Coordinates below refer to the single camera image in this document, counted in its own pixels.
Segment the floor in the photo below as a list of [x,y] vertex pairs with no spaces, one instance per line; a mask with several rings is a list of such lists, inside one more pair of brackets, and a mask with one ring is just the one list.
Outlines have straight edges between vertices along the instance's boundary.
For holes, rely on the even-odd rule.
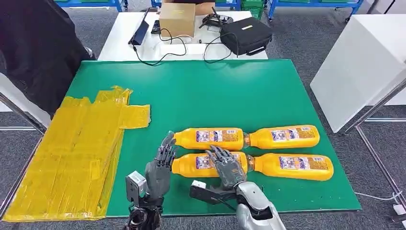
[[[139,11],[150,5],[149,1],[130,1],[129,11]],[[115,9],[66,9],[76,24],[78,37],[84,45],[98,55],[114,23]],[[377,165],[373,162],[359,135],[353,130],[348,136],[333,134],[321,111],[309,84],[329,50],[345,27],[344,18],[348,9],[280,8],[269,23],[265,15],[262,21],[274,32],[272,43],[267,48],[269,58],[292,59],[300,78],[327,131],[330,141],[356,192],[380,197],[391,196],[391,189]],[[404,106],[387,106],[382,114],[400,117],[406,114]],[[0,126],[24,125],[12,113],[0,113]],[[393,177],[401,189],[406,189],[406,124],[366,123],[362,128],[376,150],[384,158]],[[0,201],[3,200],[25,160],[39,139],[39,133],[29,131],[0,131]],[[281,218],[289,230],[401,230],[401,224],[392,223],[394,201],[379,201],[359,196],[362,211],[337,213],[282,214]],[[0,222],[0,229],[120,229],[123,218],[98,221],[64,221],[40,223]],[[165,218],[164,230],[236,230],[236,218],[198,217]]]

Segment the plastic bottle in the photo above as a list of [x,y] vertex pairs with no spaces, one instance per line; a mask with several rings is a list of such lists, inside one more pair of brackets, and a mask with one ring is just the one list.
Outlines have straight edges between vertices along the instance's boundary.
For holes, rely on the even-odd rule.
[[188,128],[175,134],[176,145],[208,150],[210,145],[238,151],[248,146],[260,149],[289,149],[315,146],[320,135],[315,126],[262,128],[247,134],[240,128]]
[[262,128],[246,138],[247,145],[260,149],[290,149],[313,147],[318,144],[320,135],[315,126],[285,126]]
[[[321,155],[267,153],[252,157],[243,152],[231,152],[245,172],[252,170],[266,176],[325,181],[333,176],[331,160]],[[191,153],[175,159],[172,172],[184,177],[218,177],[206,153]]]
[[[253,157],[243,152],[231,152],[245,172],[254,169]],[[172,173],[184,177],[218,177],[217,171],[207,153],[189,153],[173,161]]]
[[240,150],[248,134],[240,128],[188,128],[175,133],[176,143],[185,149],[209,150],[216,145],[227,150]]

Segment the cardboard box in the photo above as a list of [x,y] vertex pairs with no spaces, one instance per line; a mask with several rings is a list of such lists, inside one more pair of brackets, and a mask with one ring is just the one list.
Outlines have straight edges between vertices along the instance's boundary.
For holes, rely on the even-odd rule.
[[[179,35],[194,36],[195,4],[163,3],[159,15],[161,29],[168,29],[172,37]],[[166,30],[162,30],[163,37],[170,37]]]

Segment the robotic hand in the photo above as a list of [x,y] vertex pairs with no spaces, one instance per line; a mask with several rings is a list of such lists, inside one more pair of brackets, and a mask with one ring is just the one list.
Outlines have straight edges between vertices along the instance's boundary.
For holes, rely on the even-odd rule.
[[169,190],[172,163],[176,152],[174,133],[169,132],[157,155],[145,168],[145,178],[134,171],[125,178],[130,218],[124,230],[155,230],[160,226],[164,195]]
[[199,189],[198,183],[191,186],[191,196],[208,203],[210,199],[237,199],[237,219],[244,230],[286,230],[275,206],[267,199],[262,190],[253,182],[247,182],[247,175],[239,162],[228,150],[211,146],[207,150],[222,182],[223,191],[215,189]]

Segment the yellow plastic sheet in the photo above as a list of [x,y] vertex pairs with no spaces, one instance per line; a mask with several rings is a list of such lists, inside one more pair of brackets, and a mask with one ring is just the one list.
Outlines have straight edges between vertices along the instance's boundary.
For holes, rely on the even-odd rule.
[[149,124],[149,105],[127,105],[115,86],[88,98],[66,97],[32,158],[3,220],[100,219],[113,188],[124,128]]

